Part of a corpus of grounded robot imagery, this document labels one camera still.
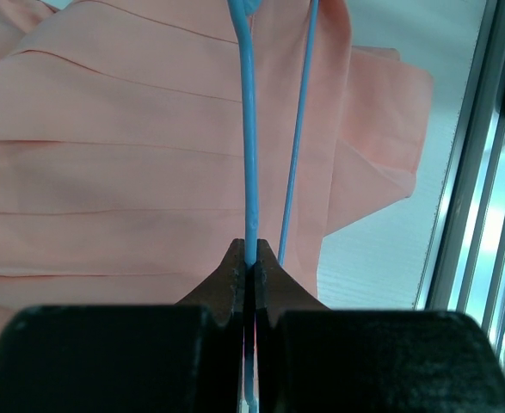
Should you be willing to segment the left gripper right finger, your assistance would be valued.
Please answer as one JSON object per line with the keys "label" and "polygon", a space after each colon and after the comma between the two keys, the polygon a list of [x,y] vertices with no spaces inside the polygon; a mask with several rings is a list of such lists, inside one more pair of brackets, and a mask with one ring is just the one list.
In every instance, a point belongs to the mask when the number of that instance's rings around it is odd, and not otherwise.
{"label": "left gripper right finger", "polygon": [[255,295],[262,412],[505,412],[499,362],[463,313],[331,310],[263,240]]}

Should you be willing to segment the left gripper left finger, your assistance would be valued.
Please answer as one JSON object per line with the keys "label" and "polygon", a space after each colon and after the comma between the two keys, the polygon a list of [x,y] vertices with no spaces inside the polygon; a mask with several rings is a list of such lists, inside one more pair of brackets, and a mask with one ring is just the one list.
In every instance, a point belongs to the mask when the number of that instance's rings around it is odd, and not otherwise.
{"label": "left gripper left finger", "polygon": [[0,335],[0,412],[237,412],[243,241],[173,305],[41,305]]}

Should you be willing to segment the pink skirt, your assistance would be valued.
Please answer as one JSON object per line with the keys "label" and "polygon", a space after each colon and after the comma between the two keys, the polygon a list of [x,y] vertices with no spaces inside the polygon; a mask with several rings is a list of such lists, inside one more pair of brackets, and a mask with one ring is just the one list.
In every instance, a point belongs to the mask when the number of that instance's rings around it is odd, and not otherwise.
{"label": "pink skirt", "polygon": [[[319,4],[286,270],[411,195],[433,81]],[[174,303],[244,229],[224,1],[0,1],[0,331],[38,304]]]}

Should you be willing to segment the blue wire hanger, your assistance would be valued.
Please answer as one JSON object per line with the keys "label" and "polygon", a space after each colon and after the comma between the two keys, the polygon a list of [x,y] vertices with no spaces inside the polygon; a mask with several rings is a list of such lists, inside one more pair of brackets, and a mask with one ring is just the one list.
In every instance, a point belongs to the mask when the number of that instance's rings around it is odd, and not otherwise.
{"label": "blue wire hanger", "polygon": [[[248,411],[250,412],[258,412],[260,410],[258,397],[255,394],[256,311],[253,309],[253,301],[255,297],[254,268],[257,261],[260,202],[256,119],[256,66],[255,52],[248,18],[259,9],[260,5],[261,3],[259,1],[228,2],[232,25],[237,35],[242,86],[245,189],[244,263],[246,266],[245,288],[247,289],[247,292],[245,293],[243,327],[243,389],[244,399],[248,406]],[[293,193],[299,163],[299,148],[305,117],[305,102],[311,72],[318,9],[319,2],[312,1],[299,87],[299,101],[293,135],[293,149],[286,185],[286,200],[280,230],[279,251],[277,255],[280,264],[285,261],[286,256],[286,242],[293,207]]]}

